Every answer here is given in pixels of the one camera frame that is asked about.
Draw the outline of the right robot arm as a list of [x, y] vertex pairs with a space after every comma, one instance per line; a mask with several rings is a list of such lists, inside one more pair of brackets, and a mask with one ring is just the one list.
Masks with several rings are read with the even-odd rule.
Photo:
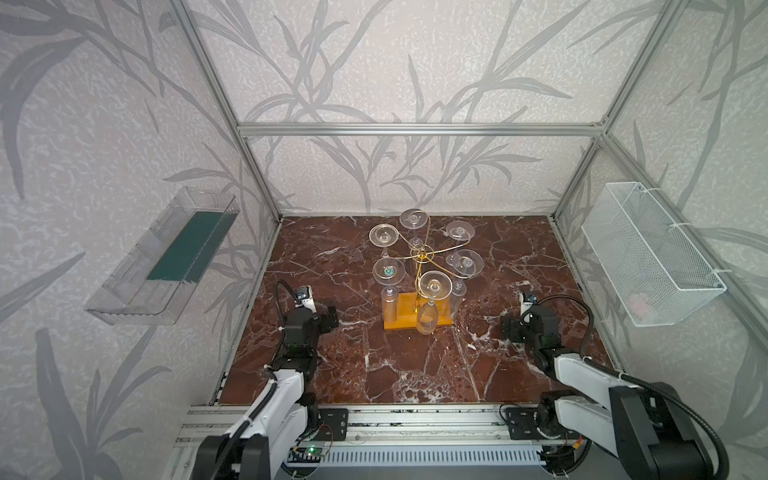
[[502, 337], [521, 344], [535, 366], [562, 384], [541, 395], [537, 423], [546, 435], [573, 431], [619, 460], [632, 479], [725, 479], [726, 447], [715, 429], [677, 391], [597, 363], [586, 349], [592, 310], [578, 349], [566, 347], [559, 318], [545, 301], [501, 319]]

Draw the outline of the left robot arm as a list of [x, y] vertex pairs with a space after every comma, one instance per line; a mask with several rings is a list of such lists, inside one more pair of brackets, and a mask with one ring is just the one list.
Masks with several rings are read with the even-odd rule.
[[318, 313], [300, 306], [281, 319], [264, 389], [225, 433], [202, 441], [193, 479], [272, 479], [296, 441], [317, 429], [314, 396], [306, 389], [319, 362], [320, 336], [339, 326], [337, 309]]

